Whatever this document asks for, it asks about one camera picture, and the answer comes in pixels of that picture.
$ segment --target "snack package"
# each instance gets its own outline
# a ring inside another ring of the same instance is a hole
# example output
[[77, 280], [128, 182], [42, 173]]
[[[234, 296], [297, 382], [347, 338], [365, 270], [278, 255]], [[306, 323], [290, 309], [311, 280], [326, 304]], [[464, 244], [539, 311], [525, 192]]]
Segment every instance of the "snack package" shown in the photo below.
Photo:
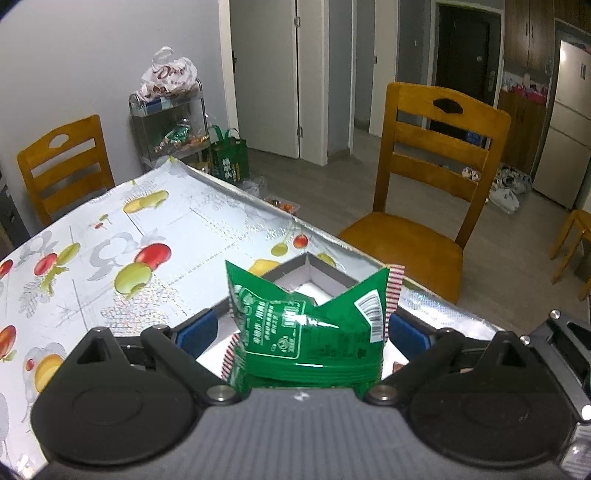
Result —
[[187, 57], [173, 60], [173, 49], [162, 47], [154, 54], [152, 66], [142, 75], [144, 83], [137, 91], [144, 102], [162, 96], [179, 95], [197, 85], [197, 68]]
[[316, 306], [226, 262], [240, 330], [228, 381], [253, 387], [349, 387], [359, 395], [380, 379], [389, 269]]

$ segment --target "wooden stool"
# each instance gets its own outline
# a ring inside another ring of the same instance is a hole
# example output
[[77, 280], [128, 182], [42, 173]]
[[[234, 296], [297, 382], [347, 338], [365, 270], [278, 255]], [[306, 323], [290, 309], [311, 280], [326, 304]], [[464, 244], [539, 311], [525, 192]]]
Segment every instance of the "wooden stool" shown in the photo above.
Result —
[[[556, 270], [556, 272], [552, 276], [552, 284], [555, 284], [556, 282], [558, 282], [558, 280], [560, 280], [562, 273], [564, 272], [567, 265], [569, 264], [569, 261], [570, 261], [571, 257], [573, 256], [574, 251], [579, 246], [580, 241], [583, 238], [585, 238], [591, 242], [591, 213], [587, 213], [584, 210], [573, 210], [572, 212], [570, 212], [569, 217], [566, 219], [564, 225], [560, 229], [560, 234], [558, 235], [558, 238], [556, 239], [556, 241], [554, 242], [554, 245], [552, 245], [552, 248], [550, 249], [550, 259], [551, 260], [556, 258], [556, 255], [558, 254], [560, 247], [563, 246], [566, 238], [569, 235], [570, 229], [573, 226], [577, 229], [577, 237], [576, 237], [575, 241], [573, 242], [573, 244], [571, 245], [571, 247], [569, 248], [569, 251], [566, 254], [566, 257], [564, 257], [560, 266], [558, 267], [558, 269]], [[579, 291], [579, 295], [577, 296], [577, 298], [579, 300], [583, 301], [587, 297], [587, 295], [589, 295], [590, 290], [591, 290], [591, 278], [585, 284], [585, 286]]]

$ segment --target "kitchen cabinet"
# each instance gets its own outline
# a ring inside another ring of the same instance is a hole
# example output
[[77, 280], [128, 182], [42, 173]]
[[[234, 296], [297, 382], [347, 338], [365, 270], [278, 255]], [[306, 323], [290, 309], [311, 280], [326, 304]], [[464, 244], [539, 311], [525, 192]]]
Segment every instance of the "kitchen cabinet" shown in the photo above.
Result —
[[587, 33], [591, 33], [591, 4], [588, 4], [587, 2], [583, 3], [583, 19], [583, 30]]
[[511, 129], [502, 161], [530, 174], [540, 144], [546, 108], [504, 90], [499, 96], [498, 108], [511, 116]]
[[530, 51], [529, 18], [529, 0], [505, 1], [505, 60], [527, 65]]
[[550, 74], [555, 34], [554, 0], [505, 1], [505, 60]]
[[577, 28], [585, 27], [585, 0], [554, 0], [554, 14], [556, 18], [574, 25]]

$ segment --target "metal screw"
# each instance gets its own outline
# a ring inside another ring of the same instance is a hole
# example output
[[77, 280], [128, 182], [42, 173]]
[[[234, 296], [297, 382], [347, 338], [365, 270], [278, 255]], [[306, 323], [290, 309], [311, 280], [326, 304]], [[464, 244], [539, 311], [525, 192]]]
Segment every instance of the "metal screw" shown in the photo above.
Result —
[[234, 398], [236, 390], [230, 385], [215, 385], [207, 389], [207, 396], [215, 401], [228, 401]]
[[396, 397], [398, 391], [390, 385], [376, 385], [369, 390], [369, 395], [379, 401], [389, 401]]

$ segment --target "printed cherry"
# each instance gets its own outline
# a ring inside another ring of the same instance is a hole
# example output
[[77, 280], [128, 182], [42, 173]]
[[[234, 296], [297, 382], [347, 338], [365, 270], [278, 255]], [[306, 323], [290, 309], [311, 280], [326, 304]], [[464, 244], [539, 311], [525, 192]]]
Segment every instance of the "printed cherry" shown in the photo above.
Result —
[[4, 330], [0, 332], [0, 359], [4, 358], [12, 350], [14, 340], [17, 339], [17, 329], [14, 325], [8, 325], [4, 327]]
[[0, 265], [0, 278], [4, 277], [10, 269], [12, 268], [12, 260], [6, 260], [2, 265]]
[[33, 269], [33, 273], [39, 277], [40, 275], [46, 274], [49, 269], [57, 262], [57, 254], [49, 254], [46, 257], [37, 262], [35, 268]]
[[303, 233], [300, 233], [294, 238], [294, 247], [296, 248], [305, 248], [308, 246], [308, 237], [306, 237]]

